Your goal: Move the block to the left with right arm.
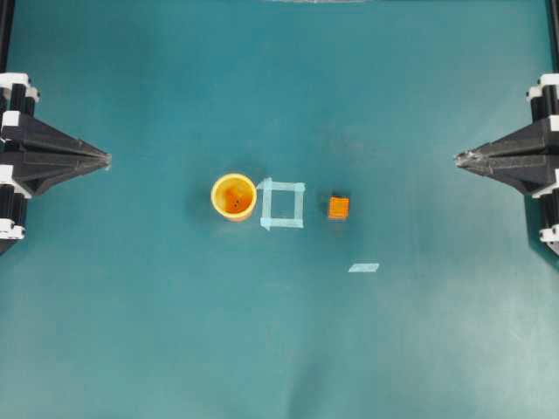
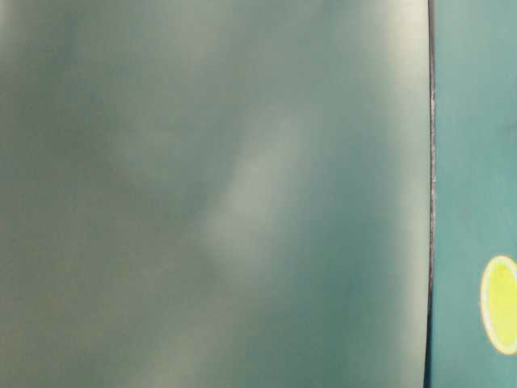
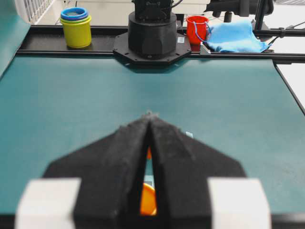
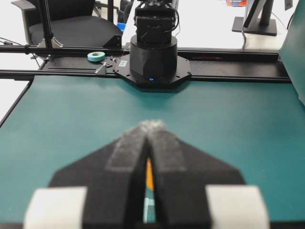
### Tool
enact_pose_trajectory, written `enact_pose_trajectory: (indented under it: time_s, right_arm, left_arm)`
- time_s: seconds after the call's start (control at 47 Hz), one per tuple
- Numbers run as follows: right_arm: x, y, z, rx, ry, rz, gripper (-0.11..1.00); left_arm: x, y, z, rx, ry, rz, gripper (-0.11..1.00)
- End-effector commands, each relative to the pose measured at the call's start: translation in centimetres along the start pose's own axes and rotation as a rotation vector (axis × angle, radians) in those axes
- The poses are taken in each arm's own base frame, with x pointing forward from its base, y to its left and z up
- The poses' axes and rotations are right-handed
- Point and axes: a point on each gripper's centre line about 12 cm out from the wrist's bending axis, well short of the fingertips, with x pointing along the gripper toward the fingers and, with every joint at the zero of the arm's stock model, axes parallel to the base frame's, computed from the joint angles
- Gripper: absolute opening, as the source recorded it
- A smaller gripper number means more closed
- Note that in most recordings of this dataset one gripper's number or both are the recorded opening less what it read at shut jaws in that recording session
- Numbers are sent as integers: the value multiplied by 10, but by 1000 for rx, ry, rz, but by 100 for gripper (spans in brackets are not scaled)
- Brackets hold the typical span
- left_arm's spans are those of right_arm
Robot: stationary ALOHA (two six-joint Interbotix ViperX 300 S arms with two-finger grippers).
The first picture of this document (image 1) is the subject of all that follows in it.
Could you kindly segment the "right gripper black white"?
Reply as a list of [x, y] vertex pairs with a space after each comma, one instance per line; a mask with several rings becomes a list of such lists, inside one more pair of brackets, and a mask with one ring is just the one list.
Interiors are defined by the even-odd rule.
[[540, 241], [558, 254], [558, 73], [543, 74], [527, 92], [533, 123], [459, 153], [455, 165], [532, 196], [542, 210]]

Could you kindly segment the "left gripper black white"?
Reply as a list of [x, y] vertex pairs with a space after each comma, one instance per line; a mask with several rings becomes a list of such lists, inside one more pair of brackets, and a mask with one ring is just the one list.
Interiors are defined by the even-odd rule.
[[[38, 102], [27, 73], [1, 74], [1, 255], [25, 237], [32, 196], [111, 164], [110, 154], [32, 117]], [[54, 153], [19, 152], [16, 143]]]

